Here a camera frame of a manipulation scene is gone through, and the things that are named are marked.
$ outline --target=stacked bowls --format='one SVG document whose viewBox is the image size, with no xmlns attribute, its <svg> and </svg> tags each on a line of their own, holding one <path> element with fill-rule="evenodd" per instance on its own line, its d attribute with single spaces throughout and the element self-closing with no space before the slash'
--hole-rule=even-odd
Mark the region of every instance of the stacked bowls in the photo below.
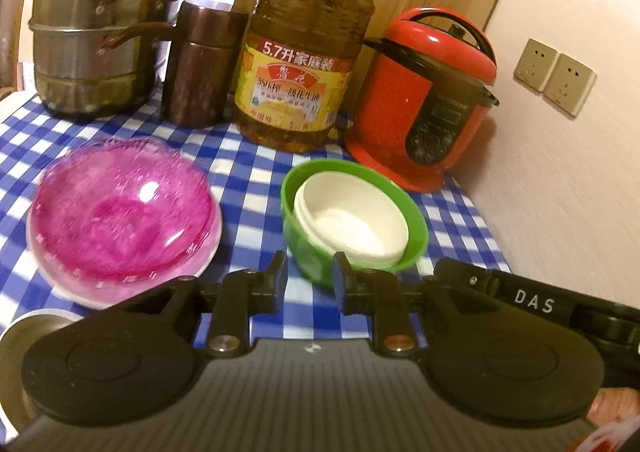
<svg viewBox="0 0 640 452">
<path fill-rule="evenodd" d="M 317 159 L 289 172 L 280 191 L 284 234 L 309 280 L 332 288 L 332 260 L 394 273 L 424 254 L 428 230 L 415 202 L 359 164 Z"/>
<path fill-rule="evenodd" d="M 45 279 L 91 308 L 200 275 L 221 234 L 206 174 L 147 137 L 95 140 L 53 162 L 27 219 Z"/>
</svg>

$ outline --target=table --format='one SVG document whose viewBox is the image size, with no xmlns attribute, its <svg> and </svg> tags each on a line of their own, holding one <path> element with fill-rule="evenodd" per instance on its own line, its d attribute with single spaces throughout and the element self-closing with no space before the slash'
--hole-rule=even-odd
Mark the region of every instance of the table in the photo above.
<svg viewBox="0 0 640 452">
<path fill-rule="evenodd" d="M 86 315 L 89 310 L 66 300 L 44 281 L 26 249 L 26 213 L 39 175 L 71 147 L 96 136 L 155 136 L 182 151 L 208 172 L 223 213 L 220 248 L 202 281 L 220 280 L 243 268 L 263 270 L 285 247 L 280 216 L 280 185 L 295 165 L 311 158 L 351 159 L 338 140 L 347 119 L 338 119 L 323 150 L 293 155 L 254 145 L 233 124 L 193 130 L 159 118 L 159 92 L 130 116 L 73 124 L 52 118 L 33 99 L 0 123 L 0 331 L 18 316 L 40 308 L 61 308 Z M 401 274 L 409 282 L 433 272 L 442 257 L 509 271 L 494 238 L 471 200 L 452 178 L 433 194 L 411 194 L 427 218 L 430 243 L 417 266 Z M 255 316 L 252 338 L 357 338 L 369 335 L 363 316 L 343 316 L 334 298 L 315 288 L 289 261 L 284 307 L 276 316 Z M 196 337 L 201 342 L 203 324 Z M 4 429 L 0 426 L 0 443 Z"/>
</svg>

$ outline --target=plastic oil bottle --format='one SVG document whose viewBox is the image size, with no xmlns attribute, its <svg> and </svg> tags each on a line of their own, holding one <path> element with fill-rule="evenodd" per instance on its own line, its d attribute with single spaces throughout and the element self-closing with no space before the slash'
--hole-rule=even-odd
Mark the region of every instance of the plastic oil bottle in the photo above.
<svg viewBox="0 0 640 452">
<path fill-rule="evenodd" d="M 331 130 L 372 0 L 255 0 L 241 55 L 234 121 L 251 142 L 308 152 Z"/>
</svg>

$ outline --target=white wall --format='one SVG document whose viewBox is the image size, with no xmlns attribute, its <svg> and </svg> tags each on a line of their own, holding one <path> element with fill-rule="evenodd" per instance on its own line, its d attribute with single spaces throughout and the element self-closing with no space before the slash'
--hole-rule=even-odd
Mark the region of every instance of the white wall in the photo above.
<svg viewBox="0 0 640 452">
<path fill-rule="evenodd" d="M 492 112 L 456 169 L 517 273 L 640 307 L 640 0 L 500 0 Z M 571 120 L 513 79 L 528 38 L 594 68 Z"/>
</svg>

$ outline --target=display screen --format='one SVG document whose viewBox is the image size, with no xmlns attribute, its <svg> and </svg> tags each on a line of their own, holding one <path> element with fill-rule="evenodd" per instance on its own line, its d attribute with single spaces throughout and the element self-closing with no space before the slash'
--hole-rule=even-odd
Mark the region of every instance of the display screen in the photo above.
<svg viewBox="0 0 640 452">
<path fill-rule="evenodd" d="M 462 114 L 453 109 L 449 109 L 444 105 L 437 105 L 431 110 L 431 114 L 436 118 L 440 118 L 445 122 L 448 122 L 453 125 L 457 125 L 458 122 L 462 119 Z"/>
</svg>

